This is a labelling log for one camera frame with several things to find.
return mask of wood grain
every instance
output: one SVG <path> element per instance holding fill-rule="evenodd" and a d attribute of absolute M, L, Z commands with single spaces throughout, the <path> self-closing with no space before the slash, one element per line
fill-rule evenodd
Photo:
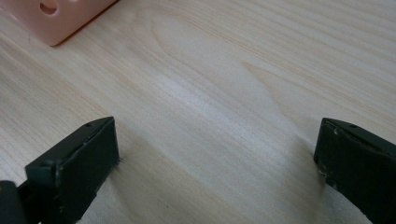
<path fill-rule="evenodd" d="M 370 223 L 312 156 L 324 117 L 396 143 L 395 1 L 119 1 L 56 48 L 0 24 L 0 179 L 116 118 L 81 223 Z"/>

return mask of pink block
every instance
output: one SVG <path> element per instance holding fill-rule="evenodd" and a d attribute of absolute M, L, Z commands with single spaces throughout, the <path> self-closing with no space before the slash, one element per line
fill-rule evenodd
<path fill-rule="evenodd" d="M 116 0 L 0 0 L 0 12 L 54 46 Z"/>

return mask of hole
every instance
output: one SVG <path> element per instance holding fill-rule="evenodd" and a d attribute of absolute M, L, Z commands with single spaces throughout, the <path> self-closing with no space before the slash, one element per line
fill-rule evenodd
<path fill-rule="evenodd" d="M 58 9 L 54 0 L 41 0 L 40 9 L 44 14 L 52 15 Z"/>

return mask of wooden table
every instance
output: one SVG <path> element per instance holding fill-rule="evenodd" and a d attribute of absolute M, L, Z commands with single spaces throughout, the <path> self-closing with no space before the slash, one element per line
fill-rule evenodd
<path fill-rule="evenodd" d="M 393 0 L 119 1 L 57 48 L 0 18 L 0 179 L 90 120 L 122 162 L 80 223 L 370 223 L 322 118 L 396 143 Z"/>

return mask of black plastic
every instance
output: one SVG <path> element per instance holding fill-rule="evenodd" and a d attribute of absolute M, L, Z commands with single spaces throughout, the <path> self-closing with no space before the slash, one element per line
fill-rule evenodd
<path fill-rule="evenodd" d="M 396 146 L 364 129 L 323 119 L 314 155 L 326 183 L 373 223 L 396 223 Z"/>
<path fill-rule="evenodd" d="M 27 222 L 76 223 L 119 161 L 114 119 L 83 125 L 25 167 L 18 190 Z"/>

